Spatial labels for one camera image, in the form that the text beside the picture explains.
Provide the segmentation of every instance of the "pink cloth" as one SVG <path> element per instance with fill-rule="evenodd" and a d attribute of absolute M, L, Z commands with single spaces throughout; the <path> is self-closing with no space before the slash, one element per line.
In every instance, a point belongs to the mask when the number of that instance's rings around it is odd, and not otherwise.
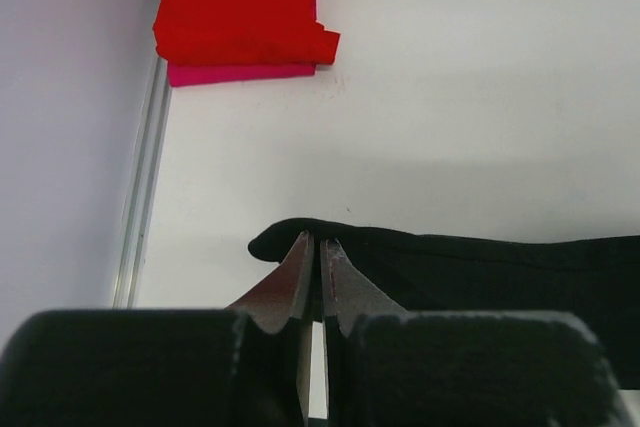
<path fill-rule="evenodd" d="M 172 87 L 238 80 L 306 77 L 315 73 L 315 65 L 310 64 L 212 65 L 203 67 L 169 63 L 168 66 L 169 85 Z"/>

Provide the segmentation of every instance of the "black fabric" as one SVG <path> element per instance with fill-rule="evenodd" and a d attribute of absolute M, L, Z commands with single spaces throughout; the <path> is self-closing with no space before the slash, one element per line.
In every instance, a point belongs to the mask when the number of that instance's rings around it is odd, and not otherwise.
<path fill-rule="evenodd" d="M 298 234 L 337 239 L 354 266 L 409 310 L 557 310 L 582 318 L 624 389 L 640 389 L 640 236 L 522 244 L 289 219 L 249 244 L 282 261 Z"/>

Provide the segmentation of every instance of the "white table surface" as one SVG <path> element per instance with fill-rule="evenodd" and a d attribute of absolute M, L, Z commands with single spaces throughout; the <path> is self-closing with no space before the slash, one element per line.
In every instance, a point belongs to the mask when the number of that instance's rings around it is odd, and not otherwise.
<path fill-rule="evenodd" d="M 332 68 L 174 91 L 139 307 L 232 302 L 273 268 L 248 241 L 287 217 L 531 242 L 640 232 L 639 0 L 318 12 L 343 34 Z"/>

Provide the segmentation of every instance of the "stack of folded cloth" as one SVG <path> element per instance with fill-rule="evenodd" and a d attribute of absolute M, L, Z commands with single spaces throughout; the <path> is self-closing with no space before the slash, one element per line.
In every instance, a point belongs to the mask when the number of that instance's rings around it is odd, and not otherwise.
<path fill-rule="evenodd" d="M 174 87 L 313 75 L 340 38 L 315 0 L 161 0 L 154 32 Z"/>

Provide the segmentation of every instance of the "folded fabric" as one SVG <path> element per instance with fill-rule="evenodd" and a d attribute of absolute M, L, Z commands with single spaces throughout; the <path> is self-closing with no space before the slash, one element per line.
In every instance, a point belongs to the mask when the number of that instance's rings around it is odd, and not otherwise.
<path fill-rule="evenodd" d="M 337 239 L 353 265 L 409 310 L 555 310 L 582 318 L 624 389 L 640 389 L 640 236 L 523 244 L 290 219 L 249 244 L 282 261 L 300 232 Z"/>
<path fill-rule="evenodd" d="M 311 15 L 314 0 L 161 0 L 157 51 L 180 65 L 332 64 L 339 34 Z"/>
<path fill-rule="evenodd" d="M 202 67 L 177 64 L 168 65 L 169 85 L 172 87 L 242 80 L 308 77 L 315 73 L 315 66 L 309 64 L 220 65 Z"/>

